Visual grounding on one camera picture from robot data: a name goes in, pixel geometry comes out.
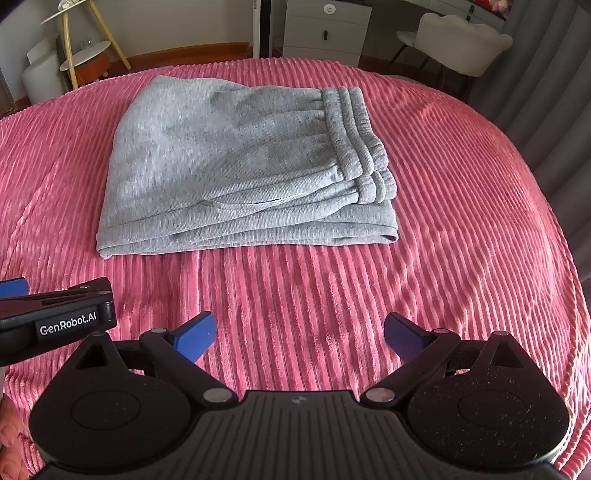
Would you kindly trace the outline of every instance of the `baseboard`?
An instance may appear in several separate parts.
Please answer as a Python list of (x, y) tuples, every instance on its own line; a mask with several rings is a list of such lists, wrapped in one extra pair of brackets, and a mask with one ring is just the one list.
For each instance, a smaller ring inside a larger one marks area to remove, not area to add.
[(111, 76), (129, 72), (140, 72), (171, 65), (192, 65), (212, 63), (215, 61), (241, 60), (252, 56), (248, 42), (213, 43), (208, 45), (192, 45), (189, 47), (169, 48), (129, 57), (131, 70), (126, 70), (123, 62), (118, 60), (111, 64)]
[(14, 100), (14, 104), (17, 106), (17, 110), (23, 110), (31, 106), (31, 101), (29, 100), (28, 96), (24, 96), (18, 100)]

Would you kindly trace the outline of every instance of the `pink blanket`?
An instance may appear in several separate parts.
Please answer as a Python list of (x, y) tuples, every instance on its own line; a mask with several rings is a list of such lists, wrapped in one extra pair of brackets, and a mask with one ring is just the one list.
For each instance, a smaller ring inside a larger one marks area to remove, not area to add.
[[(115, 127), (155, 75), (246, 85), (359, 86), (399, 188), (391, 246), (271, 246), (102, 260), (95, 233)], [(350, 388), (400, 365), (388, 312), (471, 339), (510, 331), (571, 415), (556, 465), (591, 456), (589, 314), (560, 227), (511, 143), (466, 105), (429, 88), (337, 63), (233, 61), (105, 80), (0, 122), (0, 278), (47, 291), (105, 275), (115, 339), (169, 329), (201, 310), (218, 320), (199, 365), (239, 394)], [(9, 369), (26, 419), (74, 346)], [(27, 436), (28, 465), (42, 465)]]

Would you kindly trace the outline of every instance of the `bed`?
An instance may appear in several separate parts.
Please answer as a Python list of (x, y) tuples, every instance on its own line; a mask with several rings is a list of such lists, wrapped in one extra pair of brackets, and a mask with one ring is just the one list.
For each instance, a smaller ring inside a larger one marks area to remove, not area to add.
[[(156, 75), (245, 85), (359, 86), (396, 177), (394, 245), (215, 249), (103, 260), (95, 234), (117, 123)], [(571, 428), (556, 465), (591, 456), (589, 314), (560, 227), (516, 149), (466, 105), (422, 85), (308, 60), (165, 67), (104, 80), (0, 122), (0, 278), (34, 292), (102, 275), (114, 339), (217, 317), (199, 365), (247, 389), (352, 389), (400, 365), (388, 312), (470, 339), (510, 331), (565, 399)], [(5, 391), (23, 418), (74, 346), (14, 365)], [(42, 466), (27, 435), (30, 469)]]

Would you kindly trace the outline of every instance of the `folded sweatpants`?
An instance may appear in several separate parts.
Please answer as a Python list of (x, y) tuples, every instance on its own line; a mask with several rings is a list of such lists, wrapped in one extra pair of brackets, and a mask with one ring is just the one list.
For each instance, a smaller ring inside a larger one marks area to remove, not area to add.
[(391, 242), (395, 194), (358, 88), (157, 77), (117, 127), (97, 249)]

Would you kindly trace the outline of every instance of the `wooden floor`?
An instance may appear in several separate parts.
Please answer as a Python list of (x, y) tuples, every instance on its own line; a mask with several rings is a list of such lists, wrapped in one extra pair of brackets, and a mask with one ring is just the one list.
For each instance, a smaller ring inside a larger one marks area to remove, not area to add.
[(216, 61), (242, 60), (250, 57), (252, 57), (252, 50), (248, 42), (171, 48), (128, 58), (131, 70), (126, 70), (120, 60), (113, 62), (111, 68), (109, 68), (109, 76), (117, 77), (126, 73), (141, 72), (171, 65), (194, 65)]
[[(281, 52), (275, 51), (274, 55), (281, 56)], [(131, 64), (131, 70), (127, 70), (123, 65), (123, 62), (118, 60), (111, 64), (108, 73), (109, 77), (118, 77), (127, 73), (141, 72), (143, 70), (158, 67), (242, 60), (251, 57), (252, 48), (248, 45), (248, 42), (195, 45), (128, 57), (129, 63)], [(428, 70), (423, 70), (417, 77), (416, 67), (395, 63), (388, 69), (388, 71), (386, 71), (387, 66), (388, 60), (365, 56), (362, 56), (359, 60), (359, 68), (367, 72), (415, 78), (415, 80), (429, 86), (433, 86), (436, 82), (437, 74)], [(16, 101), (16, 104), (18, 109), (23, 109), (31, 105), (28, 97), (19, 98)]]

